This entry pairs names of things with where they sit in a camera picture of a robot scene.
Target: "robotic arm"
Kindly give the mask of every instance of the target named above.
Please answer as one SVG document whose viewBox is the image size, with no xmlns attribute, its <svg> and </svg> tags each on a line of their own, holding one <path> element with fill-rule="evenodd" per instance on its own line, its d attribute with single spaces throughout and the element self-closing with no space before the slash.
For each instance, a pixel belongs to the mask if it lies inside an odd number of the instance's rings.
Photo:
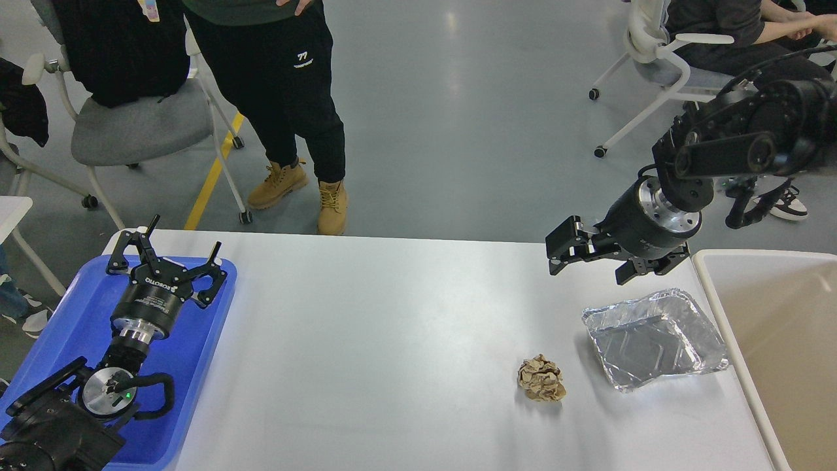
<svg viewBox="0 0 837 471">
<path fill-rule="evenodd" d="M 144 232 L 124 230 L 108 261 L 109 275 L 127 275 L 128 285 L 110 316 L 112 337 L 95 368 L 79 357 L 20 396 L 6 413 L 12 420 L 0 432 L 0 471 L 98 471 L 125 445 L 117 432 L 131 419 L 162 417 L 174 406 L 174 380 L 167 373 L 140 375 L 151 342 L 165 339 L 183 305 L 200 308 L 215 299 L 227 272 L 215 262 L 220 242 L 206 263 L 187 269 L 158 257 Z M 135 246 L 140 261 L 129 267 L 124 252 Z M 193 282 L 210 277 L 212 285 L 194 292 Z M 140 411 L 141 388 L 163 385 L 165 404 Z"/>
<path fill-rule="evenodd" d="M 697 109 L 694 103 L 652 147 L 654 164 L 616 200 L 604 220 L 587 225 L 570 216 L 547 236 L 552 275 L 576 261 L 624 261 L 623 285 L 638 275 L 665 275 L 689 256 L 687 241 L 712 202 L 713 177 L 743 177 L 727 194 L 736 199 L 727 226 L 760 221 L 790 185 L 765 194 L 745 212 L 758 175 L 837 173 L 837 85 L 779 80 L 759 92 L 729 91 Z M 656 176 L 645 175 L 651 169 Z"/>
</svg>

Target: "tan boot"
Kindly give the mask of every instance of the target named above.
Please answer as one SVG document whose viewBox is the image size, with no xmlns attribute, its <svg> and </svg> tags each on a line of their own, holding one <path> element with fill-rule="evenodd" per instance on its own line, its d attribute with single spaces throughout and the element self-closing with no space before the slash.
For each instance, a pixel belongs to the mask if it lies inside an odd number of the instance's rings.
<svg viewBox="0 0 837 471">
<path fill-rule="evenodd" d="M 342 180 L 334 184 L 320 182 L 320 204 L 316 233 L 341 236 L 346 230 L 346 209 L 349 207 L 349 194 Z"/>
<path fill-rule="evenodd" d="M 286 194 L 308 184 L 308 175 L 300 163 L 292 168 L 290 165 L 280 167 L 278 163 L 271 162 L 267 169 L 270 171 L 267 178 L 247 198 L 247 204 L 254 210 L 269 208 L 279 203 Z"/>
</svg>

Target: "white table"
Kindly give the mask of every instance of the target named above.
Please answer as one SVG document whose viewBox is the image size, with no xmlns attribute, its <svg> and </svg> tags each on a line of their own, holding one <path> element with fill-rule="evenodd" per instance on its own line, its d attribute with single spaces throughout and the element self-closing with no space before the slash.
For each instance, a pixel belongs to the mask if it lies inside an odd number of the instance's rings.
<svg viewBox="0 0 837 471">
<path fill-rule="evenodd" d="M 690 261 L 619 287 L 611 261 L 549 276 L 541 244 L 151 237 L 162 256 L 215 241 L 239 278 L 178 470 L 772 468 L 732 369 L 623 394 L 594 356 L 583 308 L 680 287 L 708 309 Z M 517 387 L 539 353 L 560 404 Z"/>
<path fill-rule="evenodd" d="M 0 243 L 6 240 L 30 208 L 32 199 L 28 196 L 0 195 Z"/>
</svg>

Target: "chair armrest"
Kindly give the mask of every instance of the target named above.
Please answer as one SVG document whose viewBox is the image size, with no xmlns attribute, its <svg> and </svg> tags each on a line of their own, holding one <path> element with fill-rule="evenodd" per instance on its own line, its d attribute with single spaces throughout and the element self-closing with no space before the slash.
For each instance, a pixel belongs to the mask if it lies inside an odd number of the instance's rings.
<svg viewBox="0 0 837 471">
<path fill-rule="evenodd" d="M 675 40 L 683 41 L 684 43 L 700 43 L 700 44 L 732 44 L 735 39 L 728 34 L 706 34 L 706 33 L 680 33 L 675 36 Z"/>
<path fill-rule="evenodd" d="M 657 58 L 662 59 L 668 53 L 674 52 L 687 44 L 732 44 L 735 39 L 727 34 L 704 34 L 704 33 L 680 33 L 675 40 L 658 48 L 655 53 Z"/>
<path fill-rule="evenodd" d="M 21 83 L 24 85 L 35 85 L 40 82 L 46 67 L 47 60 L 43 54 L 32 54 L 23 67 L 23 80 L 21 80 Z"/>
<path fill-rule="evenodd" d="M 21 83 L 24 85 L 35 85 L 41 80 L 46 70 L 50 74 L 55 74 L 55 79 L 58 81 L 59 94 L 61 95 L 61 103 L 64 109 L 67 110 L 69 117 L 75 119 L 78 113 L 73 108 L 73 104 L 69 100 L 69 92 L 67 91 L 67 84 L 64 82 L 64 72 L 69 71 L 69 65 L 64 58 L 65 52 L 61 50 L 61 59 L 47 61 L 43 54 L 32 54 L 29 60 L 26 61 L 26 66 L 23 68 L 23 79 Z"/>
</svg>

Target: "foil container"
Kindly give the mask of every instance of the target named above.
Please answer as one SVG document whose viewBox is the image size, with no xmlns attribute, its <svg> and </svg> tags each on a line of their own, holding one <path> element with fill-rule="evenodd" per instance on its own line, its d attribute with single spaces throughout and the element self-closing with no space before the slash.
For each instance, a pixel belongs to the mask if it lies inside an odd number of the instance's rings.
<svg viewBox="0 0 837 471">
<path fill-rule="evenodd" d="M 703 375 L 729 365 L 715 325 L 688 292 L 677 288 L 584 309 L 582 321 L 605 375 L 622 392 L 662 375 Z"/>
</svg>

